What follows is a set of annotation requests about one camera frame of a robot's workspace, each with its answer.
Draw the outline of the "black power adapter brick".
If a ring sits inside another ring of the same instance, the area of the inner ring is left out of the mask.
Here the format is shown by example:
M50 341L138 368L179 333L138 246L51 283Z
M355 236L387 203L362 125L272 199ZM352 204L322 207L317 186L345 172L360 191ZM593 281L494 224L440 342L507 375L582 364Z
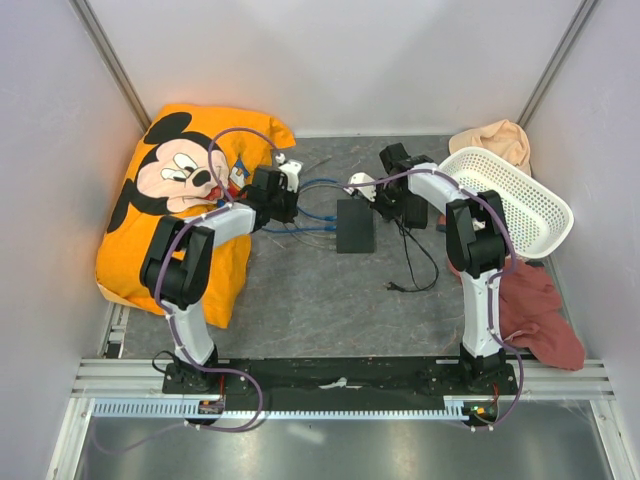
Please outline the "black power adapter brick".
M424 230L428 225L428 202L411 194L404 203L403 226L407 229Z

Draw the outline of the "black network switch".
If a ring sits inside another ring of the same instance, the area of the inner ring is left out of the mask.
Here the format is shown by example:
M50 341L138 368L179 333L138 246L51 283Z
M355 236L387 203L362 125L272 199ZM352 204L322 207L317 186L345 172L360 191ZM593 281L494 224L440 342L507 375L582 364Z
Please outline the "black network switch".
M373 211L363 199L337 201L336 251L371 254L375 251Z

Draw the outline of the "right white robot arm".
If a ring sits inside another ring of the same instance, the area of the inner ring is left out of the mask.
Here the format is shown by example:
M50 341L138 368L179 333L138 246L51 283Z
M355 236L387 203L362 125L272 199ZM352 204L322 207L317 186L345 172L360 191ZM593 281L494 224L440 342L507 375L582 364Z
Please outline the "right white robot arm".
M379 154L388 178L375 186L373 208L403 234L424 229L428 208L445 216L446 255L460 275L464 334L458 381L467 392L483 392L504 362L499 329L499 284L513 245L502 200L494 190L477 192L444 173L425 155L410 156L401 143Z

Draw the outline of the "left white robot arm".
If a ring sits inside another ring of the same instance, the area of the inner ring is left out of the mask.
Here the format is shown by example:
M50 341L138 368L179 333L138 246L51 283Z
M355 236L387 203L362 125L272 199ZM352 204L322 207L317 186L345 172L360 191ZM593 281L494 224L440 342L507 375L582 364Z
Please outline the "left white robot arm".
M214 211L186 219L159 220L141 270L140 282L165 311L175 355L189 364L185 382L208 393L219 382L216 346L204 319L202 297L210 279L214 249L254 233L271 220L290 223L297 215L302 163L259 167L240 197Z

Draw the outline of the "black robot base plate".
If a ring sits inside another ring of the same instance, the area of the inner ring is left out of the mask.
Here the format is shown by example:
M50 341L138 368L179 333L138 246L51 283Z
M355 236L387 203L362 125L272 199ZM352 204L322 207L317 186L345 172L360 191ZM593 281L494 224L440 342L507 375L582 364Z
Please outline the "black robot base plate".
M220 394L258 406L258 395L248 381L253 377L269 400L304 403L336 402L363 406L386 402L424 405L446 396L504 396L517 392L511 364L475 375L454 357L342 357L230 359L219 368L235 374L206 374L184 362L165 369L165 394Z

